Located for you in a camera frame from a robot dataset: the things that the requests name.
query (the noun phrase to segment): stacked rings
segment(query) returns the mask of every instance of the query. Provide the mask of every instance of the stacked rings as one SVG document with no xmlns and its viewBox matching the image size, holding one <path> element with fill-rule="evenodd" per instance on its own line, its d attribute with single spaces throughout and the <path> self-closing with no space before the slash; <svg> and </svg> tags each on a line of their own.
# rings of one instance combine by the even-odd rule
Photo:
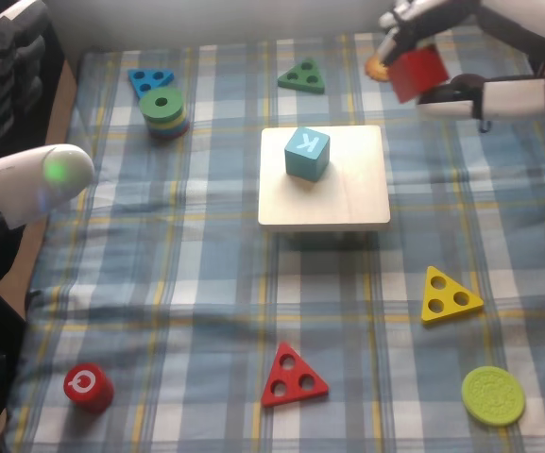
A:
<svg viewBox="0 0 545 453">
<path fill-rule="evenodd" d="M 158 138 L 175 139 L 190 127 L 181 91 L 176 88 L 150 90 L 140 100 L 140 111 L 148 131 Z"/>
</svg>

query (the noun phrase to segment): blue cube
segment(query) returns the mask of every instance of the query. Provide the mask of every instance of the blue cube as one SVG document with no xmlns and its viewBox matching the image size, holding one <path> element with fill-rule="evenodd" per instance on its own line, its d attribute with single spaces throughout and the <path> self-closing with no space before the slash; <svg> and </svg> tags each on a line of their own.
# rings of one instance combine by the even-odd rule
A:
<svg viewBox="0 0 545 453">
<path fill-rule="evenodd" d="M 298 127 L 284 148 L 289 175 L 317 182 L 329 165 L 331 137 L 307 127 Z"/>
</svg>

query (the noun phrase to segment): blue plaid cloth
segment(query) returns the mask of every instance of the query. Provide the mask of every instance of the blue plaid cloth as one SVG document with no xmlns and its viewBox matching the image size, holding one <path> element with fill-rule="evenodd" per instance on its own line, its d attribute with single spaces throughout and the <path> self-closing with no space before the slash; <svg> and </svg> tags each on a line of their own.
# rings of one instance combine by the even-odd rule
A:
<svg viewBox="0 0 545 453">
<path fill-rule="evenodd" d="M 97 178 L 52 213 L 32 279 L 5 444 L 16 452 L 545 453 L 545 119 L 425 121 L 364 64 L 381 35 L 87 56 L 68 142 Z M 464 26 L 436 38 L 452 76 L 520 75 L 523 55 Z M 276 79 L 314 58 L 324 95 Z M 149 139 L 128 69 L 170 68 L 192 128 Z M 261 131 L 378 125 L 391 227 L 363 248 L 298 248 L 257 223 Z M 426 269 L 485 311 L 424 328 Z M 265 410 L 281 341 L 327 400 Z M 98 363 L 100 417 L 72 407 L 66 372 Z M 482 365 L 511 372 L 526 412 L 509 428 L 461 401 Z"/>
</svg>

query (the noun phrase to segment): triangle with holes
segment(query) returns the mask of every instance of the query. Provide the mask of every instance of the triangle with holes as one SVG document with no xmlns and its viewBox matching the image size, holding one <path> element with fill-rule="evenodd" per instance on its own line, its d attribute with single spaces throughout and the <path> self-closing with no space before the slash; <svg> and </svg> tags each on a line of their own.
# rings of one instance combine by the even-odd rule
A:
<svg viewBox="0 0 545 453">
<path fill-rule="evenodd" d="M 279 87 L 301 92 L 325 92 L 325 82 L 313 59 L 305 59 L 279 77 Z"/>
<path fill-rule="evenodd" d="M 435 267 L 427 268 L 421 322 L 431 324 L 481 310 L 484 300 Z"/>
<path fill-rule="evenodd" d="M 174 79 L 174 73 L 167 69 L 130 69 L 128 75 L 140 99 L 150 90 L 169 85 Z"/>
<path fill-rule="evenodd" d="M 271 408 L 328 393 L 327 383 L 289 344 L 281 343 L 265 384 L 262 406 Z"/>
</svg>

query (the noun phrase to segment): wooden board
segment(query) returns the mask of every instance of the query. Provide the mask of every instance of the wooden board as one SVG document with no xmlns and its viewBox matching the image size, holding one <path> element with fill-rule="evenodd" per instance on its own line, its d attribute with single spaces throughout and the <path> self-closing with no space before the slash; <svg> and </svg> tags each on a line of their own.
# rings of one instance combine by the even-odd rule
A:
<svg viewBox="0 0 545 453">
<path fill-rule="evenodd" d="M 331 137 L 331 161 L 318 182 L 289 176 L 284 147 L 296 127 L 262 132 L 258 219 L 271 231 L 367 231 L 390 220 L 378 126 L 308 126 Z"/>
</svg>

